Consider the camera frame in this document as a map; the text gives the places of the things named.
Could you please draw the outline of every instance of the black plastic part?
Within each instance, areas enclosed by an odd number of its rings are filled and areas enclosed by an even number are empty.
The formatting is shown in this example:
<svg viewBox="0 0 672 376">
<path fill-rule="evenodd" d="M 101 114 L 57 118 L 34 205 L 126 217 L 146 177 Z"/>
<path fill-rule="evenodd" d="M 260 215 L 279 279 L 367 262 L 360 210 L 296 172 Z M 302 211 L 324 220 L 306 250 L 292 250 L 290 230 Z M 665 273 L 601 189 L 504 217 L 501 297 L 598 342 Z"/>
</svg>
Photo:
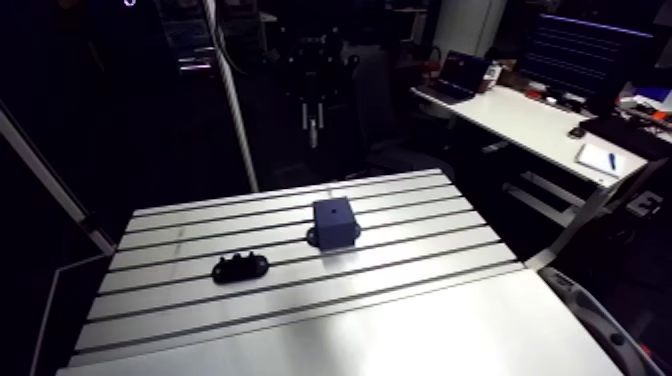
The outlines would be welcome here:
<svg viewBox="0 0 672 376">
<path fill-rule="evenodd" d="M 359 226 L 359 224 L 355 223 L 355 239 L 359 238 L 359 235 L 361 234 L 362 228 Z M 308 244 L 312 245 L 313 247 L 320 248 L 320 240 L 317 236 L 317 232 L 315 231 L 315 227 L 309 228 L 306 232 L 306 242 L 308 242 Z"/>
<path fill-rule="evenodd" d="M 239 253 L 230 260 L 220 257 L 212 268 L 212 280 L 217 284 L 245 281 L 263 277 L 268 272 L 269 264 L 266 257 L 250 252 L 246 257 Z"/>
<path fill-rule="evenodd" d="M 585 135 L 586 135 L 586 130 L 581 128 L 581 127 L 574 127 L 567 134 L 567 136 L 569 136 L 570 138 L 582 138 Z"/>
</svg>

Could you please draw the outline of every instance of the notepad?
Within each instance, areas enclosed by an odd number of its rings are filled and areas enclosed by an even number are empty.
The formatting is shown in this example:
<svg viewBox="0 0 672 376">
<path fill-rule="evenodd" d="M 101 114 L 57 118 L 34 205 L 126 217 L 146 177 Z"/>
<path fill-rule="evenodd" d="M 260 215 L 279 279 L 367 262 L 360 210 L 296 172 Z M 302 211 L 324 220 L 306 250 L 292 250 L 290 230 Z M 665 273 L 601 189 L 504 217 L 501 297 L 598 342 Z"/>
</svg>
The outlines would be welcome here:
<svg viewBox="0 0 672 376">
<path fill-rule="evenodd" d="M 610 154 L 613 154 L 614 163 L 612 165 Z M 605 174 L 620 178 L 625 169 L 625 157 L 611 153 L 600 147 L 591 144 L 585 144 L 579 150 L 576 161 L 584 166 L 590 167 Z"/>
</svg>

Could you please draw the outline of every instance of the monitor screen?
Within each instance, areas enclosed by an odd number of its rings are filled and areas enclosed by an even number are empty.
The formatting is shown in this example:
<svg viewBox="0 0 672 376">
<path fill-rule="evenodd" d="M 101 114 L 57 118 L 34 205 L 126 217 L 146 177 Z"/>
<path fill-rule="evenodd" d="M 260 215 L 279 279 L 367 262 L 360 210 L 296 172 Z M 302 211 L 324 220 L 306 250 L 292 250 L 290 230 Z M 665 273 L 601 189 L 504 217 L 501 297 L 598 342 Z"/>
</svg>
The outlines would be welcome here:
<svg viewBox="0 0 672 376">
<path fill-rule="evenodd" d="M 517 69 L 555 89 L 613 102 L 652 42 L 651 34 L 542 14 Z"/>
</svg>

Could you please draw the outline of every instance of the white desk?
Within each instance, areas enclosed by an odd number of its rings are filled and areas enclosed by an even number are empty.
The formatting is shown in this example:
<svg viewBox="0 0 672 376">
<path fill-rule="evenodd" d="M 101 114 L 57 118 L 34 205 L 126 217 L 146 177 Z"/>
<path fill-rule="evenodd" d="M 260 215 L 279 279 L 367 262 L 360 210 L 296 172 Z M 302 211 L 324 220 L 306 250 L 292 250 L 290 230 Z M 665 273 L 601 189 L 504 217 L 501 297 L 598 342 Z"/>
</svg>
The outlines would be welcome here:
<svg viewBox="0 0 672 376">
<path fill-rule="evenodd" d="M 347 196 L 356 246 L 303 237 Z M 215 285 L 222 254 L 271 268 Z M 619 375 L 439 170 L 139 210 L 60 376 Z"/>
<path fill-rule="evenodd" d="M 582 208 L 563 224 L 565 230 L 548 249 L 526 262 L 534 268 L 552 261 L 576 231 L 602 209 L 620 184 L 647 164 L 645 159 L 591 133 L 579 140 L 567 137 L 567 133 L 585 120 L 585 117 L 528 99 L 522 93 L 506 87 L 495 86 L 485 94 L 477 94 L 473 99 L 457 104 L 447 104 L 415 88 L 411 90 L 414 94 L 595 184 L 595 193 L 585 202 L 570 196 L 568 201 L 581 201 Z M 626 159 L 623 176 L 614 178 L 576 163 L 576 156 L 585 143 L 623 155 Z"/>
</svg>

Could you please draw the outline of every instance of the metal pole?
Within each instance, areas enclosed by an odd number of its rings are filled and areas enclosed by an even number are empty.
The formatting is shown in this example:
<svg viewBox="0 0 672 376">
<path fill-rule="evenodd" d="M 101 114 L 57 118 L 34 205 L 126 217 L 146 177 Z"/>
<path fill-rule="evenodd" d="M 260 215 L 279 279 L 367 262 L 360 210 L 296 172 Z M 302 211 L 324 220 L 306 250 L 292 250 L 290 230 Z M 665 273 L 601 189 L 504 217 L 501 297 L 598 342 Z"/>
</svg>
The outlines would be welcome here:
<svg viewBox="0 0 672 376">
<path fill-rule="evenodd" d="M 98 249 L 108 256 L 112 255 L 116 249 L 116 245 L 107 238 L 102 230 L 88 228 L 85 225 L 85 221 L 88 218 L 86 210 L 77 202 L 74 195 L 69 192 L 56 173 L 46 164 L 45 159 L 39 154 L 37 148 L 30 142 L 18 123 L 14 119 L 10 120 L 10 117 L 5 113 L 4 105 L 0 106 L 0 132 L 2 132 L 2 135 L 38 180 L 61 205 L 63 210 L 84 230 Z"/>
<path fill-rule="evenodd" d="M 208 18 L 208 28 L 210 29 L 210 35 L 212 36 L 212 43 L 215 46 L 215 51 L 217 52 L 217 61 L 219 62 L 219 70 L 222 75 L 222 80 L 224 81 L 224 87 L 226 88 L 226 95 L 229 99 L 229 107 L 231 108 L 231 114 L 233 116 L 233 125 L 236 128 L 236 135 L 238 136 L 238 144 L 240 145 L 240 152 L 243 156 L 243 163 L 245 164 L 245 171 L 247 172 L 247 180 L 250 183 L 250 189 L 252 192 L 259 192 L 259 185 L 257 184 L 257 176 L 254 172 L 254 165 L 252 163 L 252 156 L 250 154 L 250 148 L 247 144 L 247 136 L 245 135 L 245 125 L 243 123 L 243 117 L 240 112 L 240 106 L 238 104 L 238 94 L 236 93 L 236 85 L 233 82 L 233 75 L 231 74 L 231 67 L 229 66 L 228 61 L 224 57 L 224 52 L 222 51 L 221 45 L 218 42 L 220 37 L 217 30 L 217 25 L 215 23 L 215 2 L 213 0 L 204 0 L 203 7 L 205 8 L 205 14 Z"/>
</svg>

